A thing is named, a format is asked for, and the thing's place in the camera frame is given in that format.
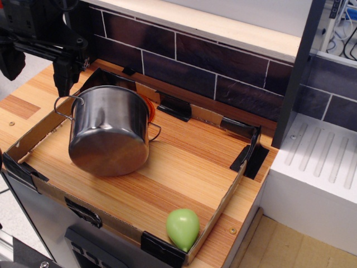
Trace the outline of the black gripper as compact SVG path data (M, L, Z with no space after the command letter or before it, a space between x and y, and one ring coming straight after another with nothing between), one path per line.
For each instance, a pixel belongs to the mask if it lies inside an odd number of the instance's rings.
M50 60L59 97L89 65L88 42L68 26L64 15L79 1L1 1L1 73L15 80L25 67L25 54Z

